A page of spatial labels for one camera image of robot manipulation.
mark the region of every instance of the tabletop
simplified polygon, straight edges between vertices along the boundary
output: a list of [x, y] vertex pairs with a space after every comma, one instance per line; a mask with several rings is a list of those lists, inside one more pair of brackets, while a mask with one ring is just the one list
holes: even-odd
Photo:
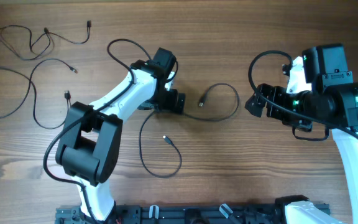
[[[75, 45], [52, 37], [47, 57], [59, 58], [78, 69], [49, 61], [34, 73], [35, 113], [42, 125], [55, 126], [66, 115], [65, 90], [72, 102], [90, 103], [112, 90], [126, 69], [106, 51], [114, 39], [138, 42], [150, 55], [159, 47], [173, 52], [180, 63], [174, 88], [186, 94], [185, 111], [204, 118], [233, 111], [236, 98], [226, 86], [211, 91], [204, 107], [198, 99], [214, 83], [231, 84], [241, 105], [219, 123], [195, 121], [175, 114], [159, 114], [142, 134], [145, 163], [153, 172], [168, 174], [178, 165], [176, 152], [162, 136], [169, 136], [183, 156], [179, 173], [169, 179], [148, 174], [139, 159], [139, 129], [150, 113], [136, 111], [124, 124], [117, 166], [110, 177], [118, 205], [220, 205], [272, 203], [277, 197], [303, 194], [330, 204], [332, 216], [352, 223], [351, 204], [343, 164], [332, 137], [325, 142], [296, 140], [278, 120], [256, 118], [244, 109], [252, 95], [247, 71], [252, 59], [266, 50], [282, 50], [293, 58], [316, 45], [343, 43], [349, 69], [358, 81], [358, 1], [131, 1], [78, 4], [0, 5], [0, 27], [18, 24], [33, 31], [44, 27], [68, 39], [86, 37]], [[28, 33], [9, 29], [6, 38], [25, 56]], [[46, 44], [40, 40], [35, 51]], [[124, 63], [145, 60], [130, 43], [111, 50]], [[0, 65], [27, 76], [40, 60], [23, 61], [0, 43]], [[256, 84], [285, 86], [280, 56], [267, 56], [254, 67]], [[0, 115], [13, 110], [24, 97], [28, 81], [0, 70]], [[74, 185], [49, 178], [42, 158], [61, 128], [40, 128], [33, 120], [34, 93], [23, 106], [0, 119], [0, 223], [51, 223], [55, 209], [78, 205]], [[323, 127], [302, 136], [322, 136]], [[49, 157], [52, 172], [62, 172]]]

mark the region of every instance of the wood grain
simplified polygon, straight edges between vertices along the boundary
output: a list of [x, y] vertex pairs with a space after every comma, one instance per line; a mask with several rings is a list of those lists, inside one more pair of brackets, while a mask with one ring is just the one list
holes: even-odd
[[[348, 66], [358, 81], [358, 1], [170, 1], [0, 6], [0, 27], [28, 26], [38, 36], [44, 27], [69, 39], [85, 38], [91, 19], [91, 38], [85, 45], [55, 39], [49, 57], [77, 68], [69, 71], [46, 62], [34, 74], [38, 90], [37, 117], [56, 125], [65, 117], [63, 91], [73, 101], [90, 103], [114, 88], [126, 74], [106, 53], [107, 44], [128, 38], [151, 55], [159, 47], [171, 50], [180, 62], [175, 88], [186, 93], [185, 110], [197, 116], [230, 113], [231, 89], [211, 92], [206, 106], [197, 107], [204, 90], [217, 82], [232, 84], [241, 108], [230, 120], [203, 123], [173, 114], [153, 117], [143, 139], [146, 164], [154, 171], [173, 171], [178, 158], [164, 143], [165, 134], [181, 150], [183, 166], [171, 179], [156, 179], [143, 169], [137, 145], [139, 128], [148, 111], [136, 111], [124, 125], [118, 165], [110, 178], [115, 200], [122, 204], [200, 205], [222, 202], [273, 202], [285, 195], [303, 194], [329, 203], [332, 215], [351, 223], [351, 206], [340, 155], [332, 138], [326, 142], [297, 141], [290, 128], [274, 119], [255, 118], [244, 103], [252, 94], [246, 72], [250, 61], [265, 50], [292, 56], [315, 45], [342, 42]], [[9, 40], [25, 55], [27, 36], [9, 30]], [[112, 48], [125, 63], [145, 59], [130, 44]], [[15, 58], [0, 44], [0, 65], [29, 75], [38, 61]], [[285, 85], [284, 58], [268, 56], [255, 66], [256, 83]], [[0, 71], [0, 115], [24, 96], [25, 79]], [[32, 120], [33, 93], [14, 115], [0, 119], [0, 223], [51, 223], [55, 209], [80, 202], [75, 186], [51, 180], [42, 158], [59, 130], [44, 130]], [[323, 127], [316, 126], [322, 135]], [[62, 173], [50, 157], [54, 172]]]

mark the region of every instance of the wooden table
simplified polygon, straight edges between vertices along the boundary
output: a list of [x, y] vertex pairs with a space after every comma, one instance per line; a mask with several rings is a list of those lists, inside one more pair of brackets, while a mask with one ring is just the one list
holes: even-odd
[[[152, 118], [145, 126], [146, 164], [154, 171], [173, 171], [178, 158], [164, 143], [172, 138], [183, 156], [183, 167], [170, 179], [156, 179], [143, 169], [138, 153], [139, 128], [148, 111], [136, 111], [124, 125], [121, 150], [110, 182], [117, 204], [219, 205], [272, 203], [276, 197], [303, 194], [329, 203], [332, 215], [352, 222], [344, 168], [332, 138], [304, 142], [281, 122], [256, 118], [244, 109], [252, 94], [246, 73], [251, 60], [265, 50], [282, 50], [293, 57], [315, 45], [341, 42], [348, 66], [358, 81], [358, 2], [327, 1], [170, 1], [0, 6], [0, 27], [20, 24], [35, 36], [48, 27], [73, 40], [91, 38], [84, 45], [55, 39], [48, 57], [60, 58], [79, 70], [74, 74], [58, 62], [45, 62], [34, 74], [38, 90], [37, 117], [47, 126], [66, 113], [63, 91], [73, 101], [90, 103], [121, 82], [126, 71], [106, 53], [107, 44], [128, 38], [151, 55], [159, 47], [171, 50], [180, 62], [175, 88], [186, 93], [185, 111], [197, 116], [230, 113], [236, 100], [231, 89], [217, 87], [204, 108], [198, 98], [217, 82], [232, 84], [241, 96], [235, 117], [204, 123], [172, 114]], [[28, 36], [9, 30], [9, 40], [28, 53]], [[126, 64], [145, 59], [131, 44], [117, 44], [113, 52]], [[0, 65], [30, 75], [39, 62], [16, 58], [0, 44]], [[255, 66], [257, 83], [285, 86], [279, 56], [268, 56]], [[24, 96], [28, 82], [0, 71], [0, 115]], [[46, 130], [32, 119], [34, 94], [12, 116], [0, 119], [0, 223], [51, 223], [55, 209], [79, 204], [74, 185], [50, 179], [42, 169], [49, 142], [60, 129]], [[316, 125], [316, 134], [323, 127]], [[50, 156], [50, 167], [61, 172]]]

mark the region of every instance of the wooden surface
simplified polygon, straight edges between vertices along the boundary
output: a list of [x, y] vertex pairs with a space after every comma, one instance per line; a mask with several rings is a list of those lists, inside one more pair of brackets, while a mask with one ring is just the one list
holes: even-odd
[[[187, 113], [204, 117], [230, 113], [234, 94], [223, 86], [211, 92], [204, 108], [197, 108], [198, 98], [213, 83], [230, 83], [241, 96], [239, 111], [227, 121], [203, 123], [168, 114], [146, 124], [144, 158], [154, 172], [167, 174], [178, 164], [176, 152], [162, 139], [164, 134], [182, 153], [183, 166], [171, 179], [156, 179], [143, 169], [137, 138], [149, 112], [136, 111], [124, 125], [118, 165], [110, 178], [119, 205], [272, 203], [276, 197], [303, 194], [329, 203], [335, 218], [352, 222], [344, 169], [332, 138], [298, 141], [281, 122], [251, 116], [244, 103], [252, 94], [248, 66], [265, 50], [283, 50], [296, 57], [315, 45], [342, 42], [358, 81], [358, 1], [0, 6], [0, 27], [28, 26], [35, 36], [48, 27], [69, 39], [83, 40], [89, 19], [93, 23], [89, 42], [73, 45], [55, 39], [49, 55], [65, 60], [79, 74], [58, 62], [46, 62], [34, 75], [39, 94], [36, 112], [42, 124], [53, 126], [64, 119], [64, 90], [71, 91], [73, 101], [90, 103], [121, 82], [125, 69], [106, 53], [107, 44], [116, 38], [135, 40], [151, 55], [163, 47], [177, 56], [180, 69], [175, 88], [186, 93]], [[7, 35], [23, 54], [30, 55], [27, 34], [9, 30]], [[131, 44], [117, 44], [112, 50], [127, 64], [145, 59]], [[37, 62], [21, 61], [0, 44], [0, 65], [30, 75]], [[258, 62], [255, 82], [285, 86], [280, 72], [283, 63], [287, 61], [278, 56]], [[0, 115], [20, 102], [27, 85], [25, 79], [0, 71]], [[0, 119], [0, 223], [51, 223], [57, 207], [80, 202], [74, 185], [55, 182], [42, 169], [44, 151], [59, 129], [49, 131], [35, 124], [33, 99], [31, 91], [19, 111]], [[316, 130], [315, 136], [322, 135], [321, 126]], [[53, 155], [49, 164], [54, 172], [61, 172]]]

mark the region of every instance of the robotic hand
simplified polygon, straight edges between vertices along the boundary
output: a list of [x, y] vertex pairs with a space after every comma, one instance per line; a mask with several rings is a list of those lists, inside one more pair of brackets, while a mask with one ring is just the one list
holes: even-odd
[[[284, 74], [290, 76], [287, 89], [254, 85], [252, 67], [267, 54], [281, 54], [290, 60], [289, 65], [283, 66]], [[81, 207], [57, 209], [56, 224], [341, 223], [329, 216], [329, 205], [314, 205], [302, 195], [278, 198], [274, 204], [243, 207], [226, 204], [169, 208], [116, 205], [108, 178], [117, 162], [123, 123], [136, 109], [183, 113], [185, 96], [171, 89], [176, 75], [172, 72], [175, 62], [171, 52], [159, 49], [152, 60], [133, 63], [124, 81], [100, 100], [90, 105], [76, 102], [70, 108], [63, 134], [58, 136], [56, 162], [72, 176], [72, 180], [66, 182], [78, 185], [82, 204]], [[311, 131], [312, 121], [327, 126], [324, 139], [328, 137], [328, 128], [333, 129], [345, 167], [354, 223], [358, 223], [358, 134], [355, 133], [358, 132], [358, 83], [353, 83], [352, 72], [347, 69], [343, 46], [309, 49], [294, 62], [284, 52], [264, 52], [252, 61], [249, 81], [255, 94], [247, 101], [246, 109], [252, 115], [261, 117], [266, 106], [267, 116], [292, 126], [294, 135], [295, 129]], [[96, 131], [98, 140], [84, 138], [82, 131]], [[45, 171], [62, 181], [47, 169]]]

